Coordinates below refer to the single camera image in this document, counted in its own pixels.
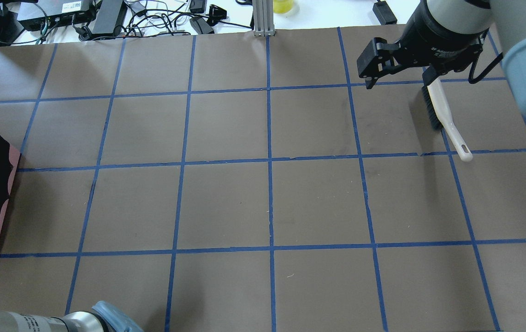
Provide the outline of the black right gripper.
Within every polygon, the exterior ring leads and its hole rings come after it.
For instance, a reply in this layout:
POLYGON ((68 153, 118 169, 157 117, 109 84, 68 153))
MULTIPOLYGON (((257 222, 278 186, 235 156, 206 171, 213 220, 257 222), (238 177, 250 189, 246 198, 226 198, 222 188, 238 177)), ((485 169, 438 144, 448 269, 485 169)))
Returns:
POLYGON ((459 73, 479 58, 485 37, 482 0, 421 0, 402 35, 392 43, 375 37, 357 59, 358 76, 370 90, 378 80, 402 70, 427 67, 424 86, 459 73))

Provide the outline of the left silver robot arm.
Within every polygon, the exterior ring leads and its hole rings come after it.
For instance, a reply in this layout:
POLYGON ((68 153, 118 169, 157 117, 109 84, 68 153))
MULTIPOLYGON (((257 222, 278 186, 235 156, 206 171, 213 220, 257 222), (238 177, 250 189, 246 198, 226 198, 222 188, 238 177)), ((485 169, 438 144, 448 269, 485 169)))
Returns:
POLYGON ((106 301, 98 301, 89 311, 63 317, 48 317, 0 311, 0 332, 142 332, 123 311, 106 301))

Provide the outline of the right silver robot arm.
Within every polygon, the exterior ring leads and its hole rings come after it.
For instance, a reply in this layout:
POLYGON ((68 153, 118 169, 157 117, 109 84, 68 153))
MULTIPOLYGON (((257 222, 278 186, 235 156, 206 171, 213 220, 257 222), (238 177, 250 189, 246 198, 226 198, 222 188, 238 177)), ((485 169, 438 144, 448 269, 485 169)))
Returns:
POLYGON ((379 78, 415 67, 427 68, 427 86, 450 72, 474 70, 491 25, 502 53, 479 76, 469 74, 469 83, 501 65, 526 117, 526 0, 421 0, 395 42, 370 40, 357 59, 358 76, 371 89, 379 78))

